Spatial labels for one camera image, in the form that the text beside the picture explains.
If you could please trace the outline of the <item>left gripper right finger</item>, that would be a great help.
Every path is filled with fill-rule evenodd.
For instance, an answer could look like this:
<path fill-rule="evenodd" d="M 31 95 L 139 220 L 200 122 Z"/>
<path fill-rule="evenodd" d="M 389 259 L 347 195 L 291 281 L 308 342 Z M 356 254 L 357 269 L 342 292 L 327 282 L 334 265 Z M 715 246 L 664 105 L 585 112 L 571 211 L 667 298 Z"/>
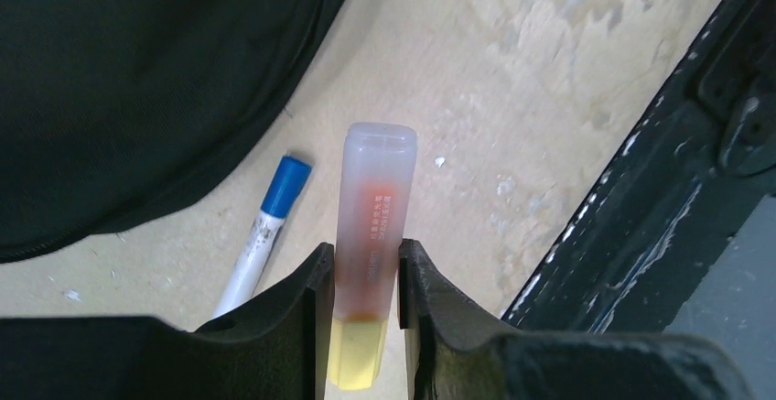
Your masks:
<path fill-rule="evenodd" d="M 750 399 L 735 363 L 685 335 L 522 331 L 399 249 L 399 322 L 412 399 Z"/>

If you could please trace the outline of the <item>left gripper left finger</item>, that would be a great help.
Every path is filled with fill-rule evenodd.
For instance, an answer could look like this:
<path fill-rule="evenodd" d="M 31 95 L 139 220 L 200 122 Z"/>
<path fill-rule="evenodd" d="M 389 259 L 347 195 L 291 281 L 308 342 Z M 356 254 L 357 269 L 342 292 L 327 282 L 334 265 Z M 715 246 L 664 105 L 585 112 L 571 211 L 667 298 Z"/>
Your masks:
<path fill-rule="evenodd" d="M 1 322 L 4 399 L 320 399 L 333 248 L 193 331 L 154 317 Z"/>

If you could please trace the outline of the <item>white marker blue cap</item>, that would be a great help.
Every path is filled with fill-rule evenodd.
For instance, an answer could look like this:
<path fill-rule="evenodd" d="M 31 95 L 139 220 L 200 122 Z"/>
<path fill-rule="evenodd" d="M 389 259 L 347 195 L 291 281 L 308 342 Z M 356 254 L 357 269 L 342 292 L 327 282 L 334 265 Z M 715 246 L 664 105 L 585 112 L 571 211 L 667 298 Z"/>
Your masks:
<path fill-rule="evenodd" d="M 288 214 L 301 194 L 312 167 L 299 158 L 284 156 L 264 195 L 245 246 L 213 311 L 216 319 L 253 297 Z"/>

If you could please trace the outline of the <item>yellow pink highlighter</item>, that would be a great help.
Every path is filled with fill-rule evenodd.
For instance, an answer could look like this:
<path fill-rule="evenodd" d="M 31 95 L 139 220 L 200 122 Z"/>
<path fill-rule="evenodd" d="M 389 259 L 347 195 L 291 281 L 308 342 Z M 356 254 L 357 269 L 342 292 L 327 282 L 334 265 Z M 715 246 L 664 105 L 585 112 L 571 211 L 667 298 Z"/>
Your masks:
<path fill-rule="evenodd" d="M 370 388 L 384 350 L 417 157 L 404 125 L 355 123 L 343 148 L 328 378 Z"/>

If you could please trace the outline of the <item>black student backpack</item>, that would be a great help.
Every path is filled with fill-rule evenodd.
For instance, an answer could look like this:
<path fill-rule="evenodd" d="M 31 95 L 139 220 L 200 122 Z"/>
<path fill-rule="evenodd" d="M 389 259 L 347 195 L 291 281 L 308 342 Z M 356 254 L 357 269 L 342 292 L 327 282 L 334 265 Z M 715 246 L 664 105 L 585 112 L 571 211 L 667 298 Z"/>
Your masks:
<path fill-rule="evenodd" d="M 1 259 L 180 211 L 282 112 L 345 0 L 1 0 Z"/>

